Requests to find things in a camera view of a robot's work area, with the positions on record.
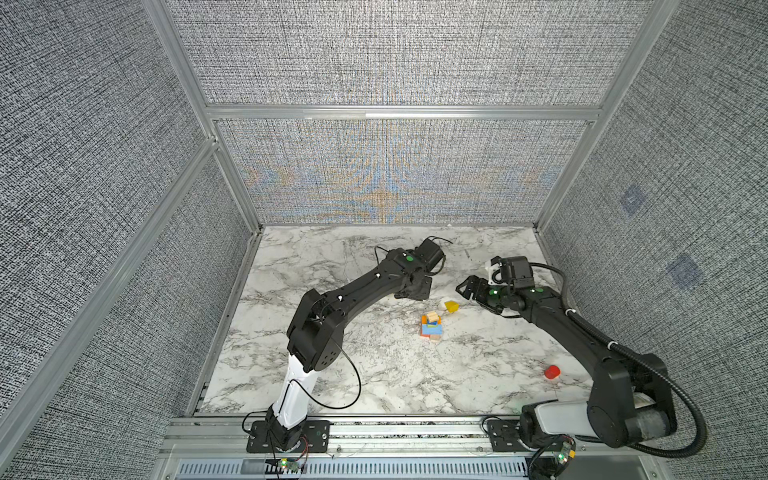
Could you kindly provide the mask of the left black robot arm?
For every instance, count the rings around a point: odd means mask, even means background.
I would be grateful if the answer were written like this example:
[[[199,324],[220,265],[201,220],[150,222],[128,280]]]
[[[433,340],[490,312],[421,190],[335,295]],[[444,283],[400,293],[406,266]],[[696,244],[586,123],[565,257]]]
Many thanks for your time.
[[[289,451],[299,442],[311,402],[320,402],[312,391],[321,371],[343,353],[346,326],[379,300],[427,300],[432,277],[445,262],[445,253],[435,241],[425,239],[413,249],[386,252],[376,266],[335,290],[308,290],[287,329],[288,366],[277,400],[265,415],[267,440]]]

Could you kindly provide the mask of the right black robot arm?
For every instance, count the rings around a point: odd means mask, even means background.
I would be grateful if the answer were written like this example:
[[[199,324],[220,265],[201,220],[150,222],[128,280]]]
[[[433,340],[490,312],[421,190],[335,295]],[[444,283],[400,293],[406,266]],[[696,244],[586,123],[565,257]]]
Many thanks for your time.
[[[493,285],[475,275],[457,293],[494,314],[515,311],[552,336],[592,379],[589,396],[577,401],[545,401],[522,408],[519,431],[531,448],[561,434],[589,437],[612,447],[639,447],[677,430],[677,418],[666,365],[653,354],[623,353],[618,342],[565,307],[549,287],[525,280]]]

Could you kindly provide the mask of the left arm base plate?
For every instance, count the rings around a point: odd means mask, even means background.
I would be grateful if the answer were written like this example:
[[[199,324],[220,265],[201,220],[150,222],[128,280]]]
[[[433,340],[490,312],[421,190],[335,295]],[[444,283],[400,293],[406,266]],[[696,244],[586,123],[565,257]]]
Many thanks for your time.
[[[305,420],[291,429],[283,428],[276,421],[253,421],[247,431],[246,452],[290,455],[305,451],[326,453],[330,429],[331,423],[324,420]]]

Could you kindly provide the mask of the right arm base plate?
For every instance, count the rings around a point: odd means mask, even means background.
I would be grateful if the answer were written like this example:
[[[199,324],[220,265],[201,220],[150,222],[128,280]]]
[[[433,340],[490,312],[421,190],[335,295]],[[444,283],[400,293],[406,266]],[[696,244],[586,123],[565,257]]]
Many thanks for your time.
[[[546,451],[554,451],[565,442],[575,443],[570,436],[545,433],[532,417],[487,416],[481,420],[480,427],[494,452],[535,452],[542,447]]]

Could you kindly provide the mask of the light blue wood block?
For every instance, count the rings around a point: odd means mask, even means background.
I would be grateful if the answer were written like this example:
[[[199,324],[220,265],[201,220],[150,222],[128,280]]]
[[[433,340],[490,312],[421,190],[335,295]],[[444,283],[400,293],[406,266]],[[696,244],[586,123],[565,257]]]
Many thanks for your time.
[[[430,335],[442,335],[443,326],[442,325],[421,325],[420,331],[429,333]]]

